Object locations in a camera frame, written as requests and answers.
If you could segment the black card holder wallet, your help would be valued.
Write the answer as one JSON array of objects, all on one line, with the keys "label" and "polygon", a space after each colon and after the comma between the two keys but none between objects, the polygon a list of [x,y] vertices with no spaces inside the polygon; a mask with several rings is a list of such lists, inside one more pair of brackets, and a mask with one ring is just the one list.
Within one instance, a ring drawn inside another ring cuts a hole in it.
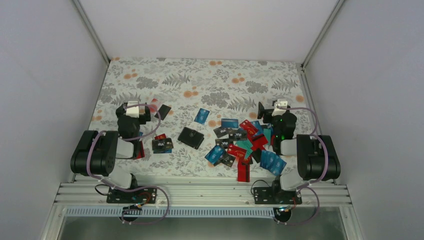
[{"label": "black card holder wallet", "polygon": [[177,140],[197,150],[204,140],[204,134],[194,129],[184,127]]}]

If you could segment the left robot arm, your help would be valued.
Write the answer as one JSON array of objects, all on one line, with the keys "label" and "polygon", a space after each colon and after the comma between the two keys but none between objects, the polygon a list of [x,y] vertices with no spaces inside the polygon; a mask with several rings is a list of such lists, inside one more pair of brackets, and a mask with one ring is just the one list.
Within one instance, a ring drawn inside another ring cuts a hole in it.
[{"label": "left robot arm", "polygon": [[131,203],[139,197],[136,177],[116,166],[116,160],[134,160],[144,156],[140,126],[151,121],[154,105],[128,101],[116,111],[117,130],[86,130],[83,132],[70,159],[70,169],[99,180],[119,190],[119,196]]}]

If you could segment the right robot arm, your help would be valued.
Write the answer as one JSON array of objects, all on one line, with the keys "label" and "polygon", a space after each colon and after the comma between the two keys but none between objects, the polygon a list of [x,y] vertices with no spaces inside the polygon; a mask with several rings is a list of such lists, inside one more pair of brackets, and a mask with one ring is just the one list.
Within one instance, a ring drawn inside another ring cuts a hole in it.
[{"label": "right robot arm", "polygon": [[271,189],[271,198],[278,204],[290,197],[290,191],[317,182],[337,179],[341,165],[332,138],[318,135],[317,126],[310,134],[295,134],[297,117],[287,101],[276,100],[272,109],[258,104],[257,117],[270,124],[271,151],[256,148],[252,155],[264,169],[277,177],[279,185]]}]

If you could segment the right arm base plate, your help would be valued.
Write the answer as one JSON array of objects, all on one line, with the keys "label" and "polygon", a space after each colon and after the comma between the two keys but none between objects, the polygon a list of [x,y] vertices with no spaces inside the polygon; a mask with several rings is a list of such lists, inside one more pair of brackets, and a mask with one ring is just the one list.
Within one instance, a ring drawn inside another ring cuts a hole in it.
[{"label": "right arm base plate", "polygon": [[254,202],[257,205],[300,205],[302,198],[295,191],[273,189],[272,187],[254,187]]}]

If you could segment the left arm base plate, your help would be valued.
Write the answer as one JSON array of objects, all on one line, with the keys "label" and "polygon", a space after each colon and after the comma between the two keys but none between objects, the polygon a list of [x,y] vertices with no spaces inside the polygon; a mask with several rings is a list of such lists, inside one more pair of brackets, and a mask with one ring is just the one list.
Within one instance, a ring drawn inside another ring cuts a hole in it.
[{"label": "left arm base plate", "polygon": [[108,204],[155,204],[157,196],[156,188],[145,188],[134,192],[124,192],[109,189],[106,202]]}]

